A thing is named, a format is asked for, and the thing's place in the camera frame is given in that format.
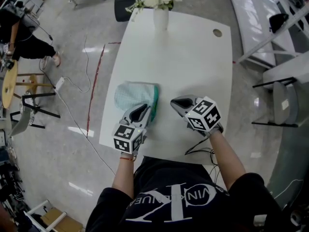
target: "folded cloth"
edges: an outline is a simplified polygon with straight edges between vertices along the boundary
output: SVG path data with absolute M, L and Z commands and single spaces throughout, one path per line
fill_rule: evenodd
M 124 112 L 139 105 L 151 106 L 151 121 L 156 115 L 156 105 L 159 98 L 159 89 L 156 85 L 145 83 L 125 82 L 115 91 L 115 106 Z

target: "red floor marking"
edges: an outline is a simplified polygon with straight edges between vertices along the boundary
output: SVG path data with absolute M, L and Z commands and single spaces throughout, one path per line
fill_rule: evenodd
M 104 54 L 104 49 L 105 49 L 105 44 L 103 46 L 103 50 L 101 52 L 100 59 L 98 60 L 97 72 L 96 72 L 95 80 L 94 80 L 93 86 L 92 86 L 92 92 L 91 92 L 91 98 L 90 98 L 90 104 L 89 104 L 89 110 L 88 110 L 88 120 L 87 120 L 87 136 L 86 136 L 87 138 L 88 138 L 89 124 L 90 124 L 90 107 L 91 107 L 91 102 L 92 102 L 92 99 L 93 99 L 93 93 L 95 91 L 95 86 L 96 86 L 96 82 L 97 82 L 97 78 L 98 78 L 98 71 L 100 69 L 101 60 L 102 60 L 103 54 Z

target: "round wooden table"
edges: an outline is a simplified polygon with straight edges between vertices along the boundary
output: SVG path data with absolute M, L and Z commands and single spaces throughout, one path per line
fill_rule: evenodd
M 5 74 L 2 86 L 2 104 L 4 108 L 9 108 L 13 96 L 17 98 L 21 98 L 21 96 L 16 95 L 14 93 L 15 86 L 27 86 L 27 90 L 32 88 L 36 90 L 37 86 L 43 87 L 53 87 L 51 84 L 44 84 L 44 83 L 37 83 L 36 76 L 37 75 L 44 75 L 43 73 L 25 73 L 25 74 L 17 74 L 18 73 L 18 64 L 16 60 L 14 61 L 14 66 L 8 70 Z M 31 83 L 18 83 L 17 77 L 18 76 L 30 76 Z

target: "white cable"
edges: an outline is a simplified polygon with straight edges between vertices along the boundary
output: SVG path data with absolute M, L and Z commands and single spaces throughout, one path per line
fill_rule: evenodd
M 291 183 L 287 186 L 287 188 L 284 189 L 281 193 L 279 193 L 276 197 L 274 197 L 274 199 L 278 198 L 281 194 L 283 194 L 294 181 L 304 181 L 304 180 L 292 180 Z
M 86 55 L 87 55 L 87 64 L 86 64 L 86 69 L 85 69 L 85 73 L 86 73 L 86 76 L 88 78 L 88 82 L 89 82 L 89 88 L 86 90 L 86 91 L 82 91 L 79 87 L 77 87 L 68 77 L 64 77 L 63 79 L 68 79 L 70 83 L 72 83 L 72 85 L 76 88 L 78 88 L 78 90 L 82 93 L 87 93 L 89 90 L 90 90 L 90 78 L 87 74 L 87 69 L 88 69 L 88 62 L 89 62 L 89 56 L 88 56 L 88 53 L 86 51 L 86 39 L 87 39 L 87 34 L 85 35 L 85 42 L 84 42 L 84 51 L 86 52 Z
M 114 171 L 110 168 L 110 166 L 107 165 L 107 163 L 101 158 L 101 156 L 98 154 L 98 152 L 97 152 L 97 150 L 95 149 L 95 147 L 93 146 L 93 144 L 89 141 L 89 139 L 88 139 L 88 138 L 86 137 L 86 135 L 83 133 L 82 129 L 79 127 L 79 125 L 77 124 L 77 122 L 76 122 L 75 119 L 73 118 L 73 116 L 72 116 L 72 114 L 71 114 L 71 111 L 70 111 L 68 105 L 64 102 L 64 100 L 62 99 L 62 97 L 60 96 L 60 94 L 58 93 L 58 91 L 55 90 L 55 92 L 57 93 L 57 95 L 59 96 L 59 98 L 61 99 L 61 101 L 63 102 L 63 104 L 65 104 L 65 106 L 67 107 L 68 112 L 69 112 L 71 118 L 73 119 L 74 123 L 76 124 L 76 126 L 78 127 L 78 129 L 81 131 L 82 135 L 84 135 L 85 139 L 91 144 L 93 150 L 96 152 L 96 154 L 98 155 L 98 157 L 99 157 L 99 158 L 101 159 L 101 161 L 104 162 L 104 164 L 112 171 L 112 173 L 113 173 L 114 175 L 116 175 L 116 174 L 114 173 Z

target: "shirt sleeve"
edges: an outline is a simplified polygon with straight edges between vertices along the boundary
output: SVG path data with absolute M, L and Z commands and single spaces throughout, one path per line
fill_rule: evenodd
M 124 192 L 114 188 L 105 188 L 90 215 L 86 232 L 101 232 L 108 226 L 117 225 L 130 202 L 132 199 Z
M 18 22 L 20 18 L 13 14 L 12 12 L 9 12 L 5 9 L 0 10 L 0 25 L 3 27 L 11 27 L 16 22 Z
M 229 194 L 238 217 L 245 224 L 252 225 L 256 215 L 267 215 L 265 226 L 270 228 L 280 219 L 281 209 L 258 174 L 244 174 L 235 181 Z

